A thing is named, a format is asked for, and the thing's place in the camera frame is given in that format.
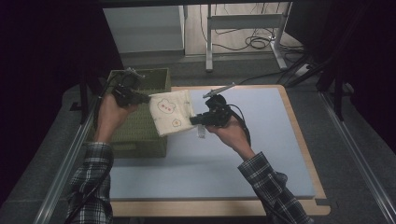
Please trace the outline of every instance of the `black strap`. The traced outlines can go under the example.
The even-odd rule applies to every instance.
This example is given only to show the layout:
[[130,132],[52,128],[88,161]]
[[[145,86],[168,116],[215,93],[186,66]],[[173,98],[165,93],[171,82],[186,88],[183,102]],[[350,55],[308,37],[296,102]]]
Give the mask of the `black strap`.
[[231,110],[231,114],[239,121],[239,123],[242,125],[242,129],[245,132],[245,135],[247,136],[247,142],[251,146],[250,142],[250,132],[248,131],[248,126],[246,125],[245,121],[239,117],[238,114],[235,113],[235,111]]

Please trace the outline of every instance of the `metal frame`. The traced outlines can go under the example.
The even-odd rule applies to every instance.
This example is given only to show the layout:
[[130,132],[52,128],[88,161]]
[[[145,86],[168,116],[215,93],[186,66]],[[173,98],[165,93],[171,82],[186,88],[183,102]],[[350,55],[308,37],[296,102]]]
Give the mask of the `metal frame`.
[[78,128],[78,132],[71,144],[70,148],[67,151],[66,156],[64,157],[64,161],[62,162],[58,173],[56,174],[54,180],[52,181],[51,186],[49,187],[49,191],[40,206],[40,209],[37,212],[35,217],[34,224],[45,224],[49,223],[52,217],[52,213],[55,209],[56,204],[59,201],[59,198],[64,189],[64,184],[68,181],[70,176],[70,172],[73,168],[73,164],[76,161],[76,157],[81,149],[82,143],[84,142],[88,130],[91,127],[93,120],[93,109],[97,102],[97,99],[92,100],[90,106],[90,114],[83,124],[81,124]]
[[291,2],[288,2],[283,13],[276,14],[212,16],[211,5],[207,5],[206,72],[213,71],[212,30],[254,28],[278,28],[276,37],[270,37],[270,46],[280,70],[286,70],[288,67],[279,51],[279,45],[289,16],[290,6]]
[[343,138],[350,156],[355,161],[359,171],[361,172],[361,175],[364,178],[367,187],[372,192],[376,202],[378,203],[379,209],[381,210],[382,214],[384,215],[385,219],[389,224],[395,224],[396,208],[392,202],[392,199],[388,196],[385,188],[382,186],[382,183],[378,180],[378,178],[376,178],[375,173],[373,172],[369,163],[361,153],[358,144],[349,132],[346,124],[342,120],[340,120],[337,114],[334,113],[334,111],[332,110],[333,104],[329,94],[324,92],[319,92],[318,94],[323,103],[325,104],[327,111],[332,118],[332,122],[334,123],[335,128]]

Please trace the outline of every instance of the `green box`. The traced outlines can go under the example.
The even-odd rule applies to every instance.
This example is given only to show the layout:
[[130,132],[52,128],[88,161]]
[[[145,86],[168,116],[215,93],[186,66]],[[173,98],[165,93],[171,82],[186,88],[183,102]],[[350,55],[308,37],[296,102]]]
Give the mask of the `green box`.
[[[121,70],[110,72],[108,80]],[[171,91],[171,80],[167,68],[136,70],[140,75],[142,83],[137,90],[145,94],[161,93]],[[113,78],[110,88],[111,92],[116,82]],[[93,125],[89,138],[93,138]],[[114,133],[111,141],[115,158],[162,158],[166,156],[167,137],[160,137],[155,128],[154,120],[149,112],[149,105],[139,105],[138,109],[128,117],[125,123]]]

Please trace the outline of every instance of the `person's left hand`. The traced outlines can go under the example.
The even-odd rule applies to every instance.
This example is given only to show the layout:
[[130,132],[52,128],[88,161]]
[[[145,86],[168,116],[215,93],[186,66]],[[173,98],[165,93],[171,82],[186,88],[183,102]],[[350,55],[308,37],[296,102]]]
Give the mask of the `person's left hand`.
[[138,105],[119,107],[113,94],[107,94],[99,109],[97,129],[93,141],[110,143],[113,133],[136,111]]

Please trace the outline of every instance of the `black cable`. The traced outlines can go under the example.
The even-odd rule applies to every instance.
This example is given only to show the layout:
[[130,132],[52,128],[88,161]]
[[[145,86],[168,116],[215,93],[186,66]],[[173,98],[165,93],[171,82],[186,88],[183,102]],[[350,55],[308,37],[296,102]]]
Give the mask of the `black cable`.
[[[351,14],[351,13],[347,13],[347,14],[343,17],[343,19],[340,20],[340,21],[349,21],[349,20],[351,20],[350,18],[353,17],[353,16],[355,16],[355,15],[353,15],[353,13],[352,13],[352,14]],[[329,33],[328,35],[324,36],[324,38],[322,38],[322,39],[320,40],[319,43],[317,43],[316,45],[312,46],[312,47],[310,48],[310,52],[315,52],[315,51],[318,50],[319,48],[327,48],[327,47],[329,46],[328,41],[330,41],[330,40],[332,40],[332,39],[335,39],[337,36],[339,36],[339,33],[342,32],[343,29],[345,29],[345,26],[343,26],[343,25],[336,26],[336,27],[332,30],[331,33]],[[313,70],[314,72],[312,72],[312,71],[310,72],[310,76],[314,75],[315,73],[317,73],[317,72],[323,70],[326,66],[328,66],[328,64],[330,64],[330,61],[332,60],[332,57],[333,57],[333,55],[331,54],[331,56],[329,56],[326,60],[324,60],[324,62],[322,62],[322,63],[320,63],[320,64],[317,64],[317,65],[314,67],[314,70]],[[291,77],[289,77],[288,80],[283,84],[284,86],[286,86],[286,84],[288,84],[288,82],[290,81],[290,78],[291,78]]]
[[[256,3],[256,5],[254,6],[254,8],[256,8],[258,5],[259,5],[259,3]],[[253,12],[254,8],[250,10],[250,14]]]
[[239,121],[239,123],[242,125],[242,130],[244,131],[245,136],[247,137],[247,142],[248,142],[248,144],[251,146],[250,131],[248,130],[248,126],[247,126],[247,124],[246,124],[246,122],[245,122],[245,117],[244,117],[244,114],[242,113],[242,110],[241,110],[238,106],[236,106],[236,105],[227,105],[227,106],[234,106],[234,107],[236,107],[236,108],[239,110],[239,113],[241,114],[242,118],[241,118],[238,114],[236,114],[235,111],[231,110],[231,108],[230,108],[231,114],[232,114],[232,115]]
[[79,210],[87,203],[87,201],[91,198],[91,196],[99,189],[99,187],[102,185],[102,183],[105,181],[107,178],[108,174],[110,173],[111,168],[113,167],[113,160],[110,160],[110,164],[107,166],[101,177],[99,178],[98,182],[96,185],[93,187],[93,189],[82,199],[81,203],[67,216],[66,220],[64,221],[64,224],[69,224],[73,221],[73,218],[77,215]]
[[[308,59],[308,55],[305,54],[303,57],[301,57],[299,60],[297,60],[297,62],[295,62],[294,64],[291,65],[291,67],[289,67],[289,69],[287,70],[288,72],[295,69],[297,66],[301,65],[303,62],[305,62]],[[282,76],[280,76],[280,78],[277,80],[276,84],[279,84],[280,80],[286,75],[287,73],[282,74]],[[285,86],[286,83],[290,80],[291,76],[289,76],[288,80],[282,84],[282,86]]]
[[[200,9],[201,32],[202,32],[202,35],[204,37],[205,42],[207,42],[207,39],[206,39],[206,36],[205,36],[205,32],[204,32],[204,26],[202,25],[202,5],[200,5],[199,9]],[[217,13],[217,5],[215,5],[215,15],[216,15],[216,13]],[[233,30],[230,30],[230,31],[222,32],[222,33],[218,33],[217,30],[215,30],[215,32],[218,35],[223,35],[223,34],[228,34],[228,33],[235,32],[235,31],[239,31],[239,30],[242,30],[242,29],[233,29]],[[274,33],[272,33],[270,30],[268,30],[268,29],[264,29],[264,30],[268,31],[271,35],[274,35]],[[228,49],[228,50],[233,50],[233,51],[246,49],[248,47],[252,47],[254,49],[264,49],[264,48],[266,48],[269,45],[269,42],[271,40],[266,38],[266,37],[255,36],[257,31],[258,31],[258,29],[254,29],[253,30],[252,35],[245,39],[245,44],[246,45],[244,47],[240,48],[240,49],[232,49],[232,48],[228,48],[226,46],[220,45],[220,44],[212,44],[212,46],[217,46],[217,47],[221,47],[221,48]],[[254,43],[261,43],[261,44],[263,44],[263,46],[261,46],[261,47],[254,46]]]
[[280,45],[279,46],[284,52],[288,54],[296,53],[296,54],[308,54],[310,51],[301,48],[294,48],[294,47],[285,47]]
[[247,82],[247,81],[249,81],[249,80],[252,80],[252,79],[256,79],[256,78],[260,78],[260,77],[269,77],[269,76],[279,75],[279,74],[282,74],[282,73],[284,73],[284,72],[286,72],[286,71],[277,72],[277,73],[270,73],[270,74],[264,74],[264,75],[260,75],[260,76],[256,76],[256,77],[249,77],[249,78],[244,79],[244,80],[242,80],[241,82],[239,82],[238,85],[242,85],[242,84],[244,84],[245,82]]
[[266,14],[267,13],[267,8],[268,8],[268,6],[270,5],[269,3],[264,3],[264,5],[262,5],[262,11],[264,10],[264,13],[262,13],[262,14]]
[[290,55],[290,54],[298,54],[298,53],[303,54],[303,53],[301,53],[301,52],[290,52],[290,53],[285,53],[285,60],[288,61],[288,62],[290,62],[290,63],[296,63],[296,62],[298,62],[298,60],[297,60],[297,61],[292,61],[290,58],[288,58],[288,55]]
[[97,120],[98,120],[98,116],[99,116],[99,108],[100,105],[102,103],[102,99],[103,96],[105,95],[105,93],[107,92],[107,89],[110,87],[111,82],[113,81],[113,79],[118,76],[118,75],[114,75],[113,77],[111,77],[109,80],[106,81],[105,86],[103,87],[102,92],[100,93],[100,95],[98,96],[98,101],[96,102],[94,111],[93,111],[93,128],[96,129],[97,128]]
[[257,197],[259,197],[260,201],[262,202],[262,206],[264,207],[264,210],[265,210],[265,209],[268,209],[268,210],[270,210],[275,216],[277,216],[277,217],[279,217],[280,219],[282,219],[282,221],[284,221],[286,224],[292,224],[289,220],[285,219],[282,215],[280,215],[280,214],[271,206],[271,204],[269,204],[269,203],[267,202],[267,200],[265,200],[265,199],[260,195],[260,193],[259,193],[257,190],[255,190],[255,189],[253,189],[253,190],[254,190],[254,192],[256,193]]
[[279,10],[280,2],[277,3],[276,13]]
[[300,49],[303,48],[304,46],[286,46],[286,45],[282,45],[279,44],[280,47],[285,48],[285,49]]
[[[329,41],[329,40],[332,39],[336,34],[338,34],[338,33],[340,32],[340,30],[341,30],[341,28],[340,28],[340,26],[338,26],[337,28],[335,28],[335,29],[332,31],[332,33],[331,33],[330,35],[325,36],[325,38],[322,39],[319,43],[317,43],[315,46],[311,47],[309,51],[308,51],[308,50],[301,50],[301,51],[297,50],[297,51],[295,51],[295,52],[303,52],[303,53],[304,53],[304,56],[303,56],[302,58],[305,59],[305,56],[306,56],[308,53],[314,52],[315,50],[321,48],[327,41]],[[296,62],[297,65],[300,65],[301,63],[304,62],[304,60],[302,60],[302,58],[300,58],[300,59]],[[328,63],[328,61],[329,61],[329,59],[326,60],[324,63],[321,63],[321,64],[316,65],[316,66],[321,66],[321,67],[322,67],[321,69],[323,69],[324,66],[325,66],[325,64]],[[290,79],[291,79],[291,76],[290,76],[290,77],[286,80],[286,82],[284,82],[282,85],[283,85],[283,86],[286,86],[286,85],[289,83]]]
[[224,10],[227,12],[227,14],[230,14],[230,13],[227,11],[227,8],[225,8],[225,4],[223,4],[223,7],[224,7]]

